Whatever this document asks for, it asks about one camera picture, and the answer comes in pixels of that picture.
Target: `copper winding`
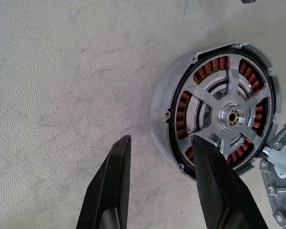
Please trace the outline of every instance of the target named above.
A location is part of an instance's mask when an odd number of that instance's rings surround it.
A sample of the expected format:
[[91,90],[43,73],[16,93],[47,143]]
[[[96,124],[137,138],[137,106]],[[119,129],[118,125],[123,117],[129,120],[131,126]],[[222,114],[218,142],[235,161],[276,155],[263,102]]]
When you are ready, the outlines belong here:
[[244,77],[246,79],[248,79],[250,77],[251,73],[252,73],[252,69],[250,67],[248,67],[247,71],[245,72]]
[[254,128],[259,128],[260,125],[261,125],[261,123],[260,123],[259,121],[255,121],[255,122],[253,123],[253,127],[254,127]]
[[185,130],[177,130],[178,137],[186,136]]
[[212,65],[214,70],[218,69],[218,58],[212,60]]
[[212,71],[211,63],[210,63],[210,62],[206,63],[206,64],[204,65],[204,68],[205,68],[205,72],[206,72],[207,74],[209,74],[209,73]]
[[260,83],[258,80],[255,80],[254,83],[252,84],[252,88],[255,91],[259,87]]
[[228,165],[231,164],[231,155],[229,155],[228,158],[227,158],[227,164],[228,164]]
[[263,115],[262,115],[261,113],[256,113],[256,114],[255,114],[255,118],[256,118],[256,119],[262,119],[262,116],[263,116]]
[[235,152],[231,153],[231,158],[232,158],[232,162],[235,162],[237,160],[237,155]]
[[244,74],[246,68],[247,68],[247,64],[243,61],[240,65],[239,73]]
[[242,144],[242,148],[243,148],[244,151],[247,151],[249,149],[249,144],[247,142],[244,142]]
[[183,101],[179,101],[178,108],[184,109],[186,107],[186,103]]
[[185,155],[190,161],[194,162],[194,152],[192,148],[188,148],[185,152]]
[[184,118],[185,113],[182,111],[177,111],[177,118]]
[[241,148],[238,148],[236,153],[239,157],[241,157],[244,154],[244,151]]
[[263,105],[262,105],[262,104],[258,104],[258,105],[255,107],[255,110],[256,110],[256,111],[262,111],[262,110],[263,110]]
[[205,73],[204,73],[204,69],[201,67],[200,69],[198,69],[198,75],[200,76],[200,78],[203,78]]
[[195,83],[199,83],[199,77],[196,74],[193,75],[193,80]]
[[185,125],[185,120],[177,120],[176,126],[177,128],[183,127]]
[[189,92],[182,92],[181,98],[185,100],[189,100],[191,98],[191,94]]
[[253,73],[253,74],[249,77],[248,81],[249,81],[249,83],[253,83],[254,80],[256,80],[256,74],[255,74],[255,73]]
[[227,68],[227,58],[225,56],[219,58],[219,65],[221,69]]

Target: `bolt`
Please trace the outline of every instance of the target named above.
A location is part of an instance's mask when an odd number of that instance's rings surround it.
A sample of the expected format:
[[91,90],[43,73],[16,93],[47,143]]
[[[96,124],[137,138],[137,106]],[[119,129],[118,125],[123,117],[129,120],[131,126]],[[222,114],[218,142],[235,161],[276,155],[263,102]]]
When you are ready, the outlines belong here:
[[184,165],[183,165],[183,164],[180,164],[180,165],[179,165],[179,169],[180,169],[180,170],[183,170],[183,169],[184,169]]
[[277,220],[278,222],[282,222],[282,221],[283,221],[282,217],[280,217],[280,216],[277,216],[277,217],[276,217],[276,220]]

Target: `textured black plastic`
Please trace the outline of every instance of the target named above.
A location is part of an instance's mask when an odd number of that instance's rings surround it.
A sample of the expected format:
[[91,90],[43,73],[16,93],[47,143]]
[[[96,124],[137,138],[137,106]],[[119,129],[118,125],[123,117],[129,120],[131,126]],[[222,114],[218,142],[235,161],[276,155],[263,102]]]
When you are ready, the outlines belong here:
[[244,182],[220,151],[194,136],[197,189],[208,229],[266,229],[265,221]]
[[194,150],[198,195],[207,228],[217,228],[224,212],[224,201],[213,167],[205,153]]
[[131,142],[127,144],[127,149],[123,157],[123,174],[121,177],[121,187],[118,202],[118,215],[123,229],[127,228],[129,183],[130,183],[130,161],[131,161]]
[[[126,229],[130,154],[130,136],[124,136],[112,146],[87,188],[77,229],[100,229],[101,225],[108,228],[108,221],[114,224],[110,228]],[[104,212],[108,212],[106,216],[110,219],[103,217]]]

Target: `gray surface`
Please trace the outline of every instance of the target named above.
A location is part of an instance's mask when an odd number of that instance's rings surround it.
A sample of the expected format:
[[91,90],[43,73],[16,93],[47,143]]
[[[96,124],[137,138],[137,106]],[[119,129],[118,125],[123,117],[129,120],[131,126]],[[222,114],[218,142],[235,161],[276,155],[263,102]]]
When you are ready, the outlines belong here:
[[[160,155],[149,108],[178,56],[252,42],[278,71],[286,0],[0,0],[0,228],[74,228],[111,145],[132,135],[130,229],[205,228],[196,184]],[[242,176],[271,229],[258,168]]]

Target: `metal part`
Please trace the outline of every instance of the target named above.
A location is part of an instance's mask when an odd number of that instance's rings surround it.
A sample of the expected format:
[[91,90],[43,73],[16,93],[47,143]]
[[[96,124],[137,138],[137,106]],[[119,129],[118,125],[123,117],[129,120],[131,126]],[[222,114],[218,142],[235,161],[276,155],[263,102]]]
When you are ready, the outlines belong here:
[[[275,142],[274,145],[279,148],[281,143]],[[277,175],[280,178],[286,177],[286,145],[278,151],[276,149],[265,147],[263,152],[268,155],[267,160],[274,164]]]
[[280,178],[275,166],[265,160],[260,161],[260,170],[273,217],[282,228],[286,229],[286,178]]
[[157,147],[195,178],[194,135],[220,149],[237,172],[263,148],[277,105],[272,65],[248,43],[231,42],[179,57],[154,91],[151,129]]

